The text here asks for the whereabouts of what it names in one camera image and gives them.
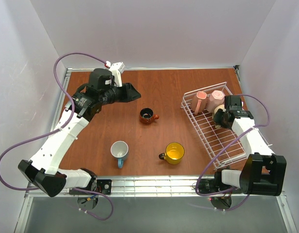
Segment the beige round mug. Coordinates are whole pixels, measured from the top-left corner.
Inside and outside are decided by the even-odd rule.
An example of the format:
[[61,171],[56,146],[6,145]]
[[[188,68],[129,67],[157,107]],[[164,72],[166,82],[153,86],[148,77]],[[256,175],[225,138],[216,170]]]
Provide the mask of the beige round mug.
[[215,123],[215,128],[221,128],[222,117],[225,112],[225,106],[223,104],[217,106],[212,114],[212,120]]

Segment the pale pink faceted mug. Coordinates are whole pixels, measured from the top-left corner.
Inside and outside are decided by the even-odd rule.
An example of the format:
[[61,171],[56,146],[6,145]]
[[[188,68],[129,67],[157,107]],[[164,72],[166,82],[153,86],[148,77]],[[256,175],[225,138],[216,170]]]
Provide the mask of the pale pink faceted mug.
[[213,113],[215,108],[224,103],[225,94],[222,91],[214,90],[207,100],[206,110]]

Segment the pink floral textured mug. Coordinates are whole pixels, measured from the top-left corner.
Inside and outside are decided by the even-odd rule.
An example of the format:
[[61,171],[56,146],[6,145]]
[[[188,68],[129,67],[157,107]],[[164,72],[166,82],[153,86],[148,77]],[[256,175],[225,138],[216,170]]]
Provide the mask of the pink floral textured mug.
[[207,94],[203,91],[198,91],[192,98],[191,110],[197,115],[205,109],[206,104]]

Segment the orange black patterned mug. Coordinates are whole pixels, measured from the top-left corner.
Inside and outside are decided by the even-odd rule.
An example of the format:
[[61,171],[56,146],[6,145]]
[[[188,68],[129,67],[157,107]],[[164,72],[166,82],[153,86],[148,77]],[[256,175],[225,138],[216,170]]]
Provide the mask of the orange black patterned mug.
[[151,108],[143,108],[140,111],[139,120],[143,124],[151,124],[155,120],[159,119],[159,115],[154,114]]

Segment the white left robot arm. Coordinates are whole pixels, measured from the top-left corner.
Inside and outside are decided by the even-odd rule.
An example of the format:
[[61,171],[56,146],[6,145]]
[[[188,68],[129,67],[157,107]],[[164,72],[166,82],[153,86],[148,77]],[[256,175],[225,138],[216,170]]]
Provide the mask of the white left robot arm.
[[59,165],[78,134],[99,113],[102,106],[115,102],[131,102],[141,94],[131,83],[122,83],[123,63],[109,69],[96,68],[87,83],[77,88],[65,106],[62,116],[38,152],[30,160],[21,160],[18,168],[28,181],[55,197],[64,188],[83,188],[96,191],[97,176],[94,172],[59,169]]

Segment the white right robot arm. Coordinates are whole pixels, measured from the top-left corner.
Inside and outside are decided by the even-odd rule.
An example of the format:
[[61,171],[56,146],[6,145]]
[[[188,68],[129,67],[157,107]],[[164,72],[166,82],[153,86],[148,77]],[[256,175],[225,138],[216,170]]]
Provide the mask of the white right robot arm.
[[225,96],[224,108],[215,111],[213,121],[237,135],[246,155],[246,163],[241,171],[230,168],[217,170],[214,174],[215,185],[220,189],[236,187],[244,194],[280,195],[286,159],[276,155],[266,144],[252,113],[243,109],[241,97]]

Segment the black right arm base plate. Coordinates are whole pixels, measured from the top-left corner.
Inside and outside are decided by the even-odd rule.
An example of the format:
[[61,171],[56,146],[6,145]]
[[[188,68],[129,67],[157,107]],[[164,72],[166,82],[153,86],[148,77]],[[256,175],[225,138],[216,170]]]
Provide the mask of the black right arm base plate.
[[231,188],[230,185],[217,182],[215,181],[214,178],[207,178],[207,179],[201,179],[197,190],[201,194],[209,194],[209,193],[223,191],[229,188]]

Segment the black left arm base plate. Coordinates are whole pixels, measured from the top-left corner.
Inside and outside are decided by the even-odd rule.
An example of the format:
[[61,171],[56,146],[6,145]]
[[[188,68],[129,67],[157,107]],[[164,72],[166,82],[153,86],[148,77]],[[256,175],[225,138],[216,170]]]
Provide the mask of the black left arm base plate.
[[[101,179],[97,180],[96,184],[93,186],[93,192],[99,192],[104,195],[110,195],[111,194],[111,188],[112,188],[112,180],[111,179]],[[85,188],[81,188],[84,190],[82,191],[77,191],[75,189],[70,189],[69,194],[70,195],[84,195],[84,194],[92,194]]]

